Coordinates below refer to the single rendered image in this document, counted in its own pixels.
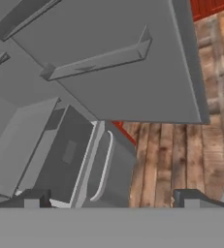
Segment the large grey cupboard door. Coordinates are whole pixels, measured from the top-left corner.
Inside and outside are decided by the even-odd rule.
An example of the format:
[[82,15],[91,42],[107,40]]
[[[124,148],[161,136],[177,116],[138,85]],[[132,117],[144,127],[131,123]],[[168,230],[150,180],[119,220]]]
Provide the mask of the large grey cupboard door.
[[134,45],[146,25],[145,60],[59,82],[102,120],[207,124],[190,0],[62,0],[16,40],[38,62],[60,67]]

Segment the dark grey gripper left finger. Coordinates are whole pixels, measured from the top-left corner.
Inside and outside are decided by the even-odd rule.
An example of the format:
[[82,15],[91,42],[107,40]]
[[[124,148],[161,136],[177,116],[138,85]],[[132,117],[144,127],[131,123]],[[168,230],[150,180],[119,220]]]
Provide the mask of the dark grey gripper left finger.
[[48,208],[51,191],[46,189],[27,189],[10,200],[0,202],[0,208]]

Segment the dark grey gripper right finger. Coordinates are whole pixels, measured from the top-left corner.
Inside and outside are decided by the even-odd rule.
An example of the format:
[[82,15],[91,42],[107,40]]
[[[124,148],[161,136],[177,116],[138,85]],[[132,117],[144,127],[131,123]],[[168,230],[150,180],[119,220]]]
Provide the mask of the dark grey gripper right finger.
[[224,207],[223,201],[212,200],[198,189],[174,189],[174,207],[217,208]]

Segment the red cupboards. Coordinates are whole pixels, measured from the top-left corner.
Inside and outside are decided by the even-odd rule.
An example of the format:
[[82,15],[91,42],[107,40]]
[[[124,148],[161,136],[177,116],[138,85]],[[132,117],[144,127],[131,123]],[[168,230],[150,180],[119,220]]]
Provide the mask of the red cupboards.
[[195,21],[224,11],[224,0],[190,0]]

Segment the grey fridge door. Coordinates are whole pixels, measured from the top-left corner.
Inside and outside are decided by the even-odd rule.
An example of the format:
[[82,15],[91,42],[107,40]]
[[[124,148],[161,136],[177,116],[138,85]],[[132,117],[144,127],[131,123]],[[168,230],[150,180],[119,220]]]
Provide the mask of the grey fridge door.
[[[108,131],[111,131],[115,138],[110,172],[102,197],[98,201],[91,201],[90,198],[98,189],[109,148]],[[72,207],[127,207],[135,164],[135,145],[110,121],[98,122],[89,161],[80,177]]]

